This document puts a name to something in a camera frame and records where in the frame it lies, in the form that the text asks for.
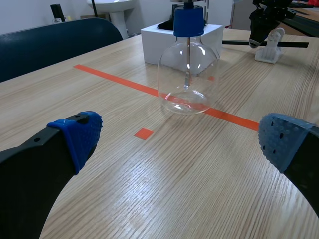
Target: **textured rubber pad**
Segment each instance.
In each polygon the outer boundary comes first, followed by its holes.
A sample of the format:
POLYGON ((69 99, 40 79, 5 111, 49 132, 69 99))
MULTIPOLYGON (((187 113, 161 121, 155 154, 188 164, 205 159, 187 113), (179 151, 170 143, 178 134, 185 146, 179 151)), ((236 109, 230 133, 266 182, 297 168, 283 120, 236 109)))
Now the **textured rubber pad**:
POLYGON ((262 118, 259 143, 265 157, 283 173, 290 165, 309 130, 316 125, 283 114, 272 113, 262 118))

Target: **bottle cap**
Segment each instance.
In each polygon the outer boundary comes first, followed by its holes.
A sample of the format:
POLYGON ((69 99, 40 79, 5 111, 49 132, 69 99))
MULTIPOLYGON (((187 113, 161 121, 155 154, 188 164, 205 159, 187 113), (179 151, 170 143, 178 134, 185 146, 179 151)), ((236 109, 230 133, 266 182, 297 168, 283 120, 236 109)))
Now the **bottle cap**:
POLYGON ((188 8, 178 7, 174 17, 174 36, 196 37, 204 34, 204 13, 203 8, 195 6, 188 8))

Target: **dark blue chair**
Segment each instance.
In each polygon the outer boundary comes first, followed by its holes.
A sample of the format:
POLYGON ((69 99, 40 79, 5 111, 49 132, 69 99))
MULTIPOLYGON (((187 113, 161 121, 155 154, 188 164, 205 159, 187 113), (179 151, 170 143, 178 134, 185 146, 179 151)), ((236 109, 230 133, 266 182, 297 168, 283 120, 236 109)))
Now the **dark blue chair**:
POLYGON ((0 35, 0 82, 123 40, 109 21, 87 18, 0 35))

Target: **wall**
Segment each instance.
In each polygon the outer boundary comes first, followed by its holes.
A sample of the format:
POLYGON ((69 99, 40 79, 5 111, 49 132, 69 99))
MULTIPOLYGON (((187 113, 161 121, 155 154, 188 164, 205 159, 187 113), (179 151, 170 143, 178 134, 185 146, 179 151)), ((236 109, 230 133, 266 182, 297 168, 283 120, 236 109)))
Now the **wall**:
POLYGON ((233 0, 210 0, 208 23, 223 26, 230 25, 232 8, 233 0))
MULTIPOLYGON (((129 34, 140 32, 141 29, 163 22, 171 15, 169 0, 136 0, 136 7, 125 13, 129 34)), ((210 0, 208 23, 227 26, 231 22, 233 0, 210 0)))
POLYGON ((141 29, 169 20, 172 3, 169 0, 136 0, 133 10, 125 12, 129 34, 141 32, 141 29))
POLYGON ((250 14, 256 10, 252 0, 243 0, 236 3, 234 7, 232 28, 239 30, 250 30, 250 14))
MULTIPOLYGON (((208 23, 229 25, 232 1, 210 0, 208 23)), ((94 14, 86 0, 0 0, 0 34, 51 24, 51 4, 61 4, 64 15, 72 19, 94 14)), ((129 33, 168 20, 172 4, 169 0, 136 0, 136 7, 125 13, 129 33)))
POLYGON ((51 24, 51 4, 61 4, 72 19, 94 14, 86 0, 0 0, 0 34, 51 24))

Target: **bottle neck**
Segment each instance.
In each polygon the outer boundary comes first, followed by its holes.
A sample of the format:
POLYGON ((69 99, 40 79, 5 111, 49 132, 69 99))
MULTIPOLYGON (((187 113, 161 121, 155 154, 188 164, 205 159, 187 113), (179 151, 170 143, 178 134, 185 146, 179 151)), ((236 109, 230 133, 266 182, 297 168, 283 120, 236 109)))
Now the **bottle neck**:
POLYGON ((202 44, 200 36, 197 36, 197 37, 177 37, 176 38, 176 43, 187 43, 187 42, 202 44))

